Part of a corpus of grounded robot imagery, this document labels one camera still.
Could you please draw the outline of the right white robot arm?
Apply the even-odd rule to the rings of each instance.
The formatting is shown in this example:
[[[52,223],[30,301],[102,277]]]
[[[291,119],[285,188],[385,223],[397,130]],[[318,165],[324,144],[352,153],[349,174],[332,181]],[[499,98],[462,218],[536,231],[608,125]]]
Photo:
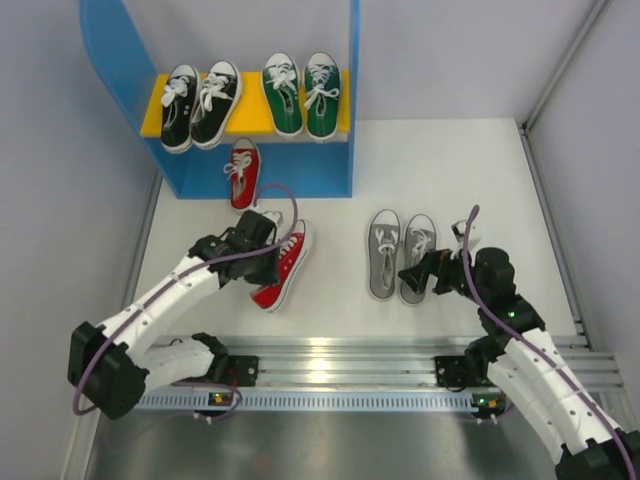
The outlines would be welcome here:
[[[478,396],[500,389],[555,464],[559,479],[636,479],[639,433],[625,431],[592,398],[562,357],[534,307],[516,290],[509,255],[487,247],[474,257],[437,250],[399,272],[415,293],[473,301],[485,336],[469,344],[466,382]]]

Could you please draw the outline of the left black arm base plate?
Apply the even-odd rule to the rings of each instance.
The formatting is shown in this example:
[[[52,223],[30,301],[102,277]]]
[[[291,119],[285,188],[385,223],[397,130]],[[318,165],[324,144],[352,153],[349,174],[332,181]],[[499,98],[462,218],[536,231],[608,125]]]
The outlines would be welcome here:
[[[207,383],[235,387],[254,387],[259,373],[259,357],[252,355],[220,355],[202,377]]]

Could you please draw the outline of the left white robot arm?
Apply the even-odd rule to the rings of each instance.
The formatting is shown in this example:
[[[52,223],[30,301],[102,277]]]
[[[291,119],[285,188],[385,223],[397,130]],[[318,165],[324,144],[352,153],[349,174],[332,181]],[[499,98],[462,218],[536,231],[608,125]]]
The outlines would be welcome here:
[[[118,314],[72,333],[67,377],[109,419],[123,417],[147,393],[191,379],[205,397],[225,388],[229,353],[215,336],[196,333],[167,347],[155,342],[201,300],[228,283],[265,285],[278,279],[277,212],[245,211],[222,235],[207,235],[157,285]]]

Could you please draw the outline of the red canvas sneaker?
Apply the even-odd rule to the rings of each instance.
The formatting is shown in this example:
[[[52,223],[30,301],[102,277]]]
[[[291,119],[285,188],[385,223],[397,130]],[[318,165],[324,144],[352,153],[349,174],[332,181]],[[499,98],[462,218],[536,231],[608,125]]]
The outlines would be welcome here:
[[[291,236],[280,245],[278,257],[279,280],[276,284],[260,287],[250,294],[251,300],[263,311],[273,313],[284,303],[289,287],[310,254],[313,228],[308,220],[296,222]]]
[[[249,208],[255,199],[261,169],[258,147],[248,138],[237,139],[231,147],[223,172],[230,181],[230,204],[238,211]]]

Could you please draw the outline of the green canvas sneaker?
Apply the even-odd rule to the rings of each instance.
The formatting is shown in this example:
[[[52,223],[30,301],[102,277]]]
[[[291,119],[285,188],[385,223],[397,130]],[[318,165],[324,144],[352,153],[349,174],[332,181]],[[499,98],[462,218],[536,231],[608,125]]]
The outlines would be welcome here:
[[[338,129],[342,75],[335,60],[325,52],[311,55],[303,71],[306,129],[316,142],[331,139]]]
[[[261,85],[276,134],[284,138],[300,134],[300,75],[293,58],[284,52],[272,54],[262,69]]]

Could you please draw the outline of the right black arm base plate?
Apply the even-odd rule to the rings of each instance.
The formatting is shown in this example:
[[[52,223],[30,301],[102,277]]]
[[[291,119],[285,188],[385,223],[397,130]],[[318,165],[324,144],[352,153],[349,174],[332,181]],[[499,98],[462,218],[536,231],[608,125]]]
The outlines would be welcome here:
[[[454,393],[467,388],[490,387],[482,365],[464,355],[442,355],[434,358],[436,383]]]

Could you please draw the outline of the black canvas sneaker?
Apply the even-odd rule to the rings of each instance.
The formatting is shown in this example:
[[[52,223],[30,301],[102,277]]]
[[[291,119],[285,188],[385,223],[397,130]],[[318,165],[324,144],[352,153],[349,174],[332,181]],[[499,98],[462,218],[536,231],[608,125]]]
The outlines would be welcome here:
[[[242,76],[230,61],[216,62],[204,77],[190,121],[194,145],[201,150],[216,147],[243,92]]]
[[[188,150],[192,144],[190,124],[201,90],[201,77],[190,64],[176,66],[161,96],[161,143],[172,154]]]

